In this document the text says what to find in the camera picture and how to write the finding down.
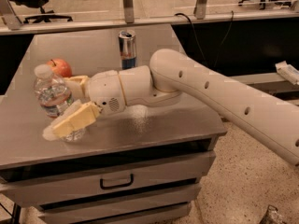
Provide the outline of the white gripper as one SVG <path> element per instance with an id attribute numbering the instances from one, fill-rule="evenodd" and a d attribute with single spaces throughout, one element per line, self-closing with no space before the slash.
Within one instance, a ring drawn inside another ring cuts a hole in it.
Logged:
<path id="1" fill-rule="evenodd" d="M 125 109 L 117 71 L 98 73 L 90 79 L 87 76 L 65 77 L 64 82 L 75 99 L 82 99 L 86 94 L 92 102 L 83 104 L 80 100 L 76 100 L 69 106 L 44 129 L 42 135 L 48 141 L 65 138 L 73 132 L 86 128 L 95 123 L 100 114 L 112 115 Z"/>

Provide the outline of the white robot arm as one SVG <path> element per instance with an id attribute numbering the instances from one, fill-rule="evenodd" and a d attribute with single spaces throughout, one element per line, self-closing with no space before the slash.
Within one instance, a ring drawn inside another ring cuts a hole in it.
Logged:
<path id="1" fill-rule="evenodd" d="M 292 165 L 299 164 L 299 107 L 214 72 L 171 49 L 153 53 L 149 65 L 82 77 L 72 90 L 87 98 L 74 102 L 44 132 L 49 141 L 131 105 L 159 107 L 185 92 L 208 105 Z"/>

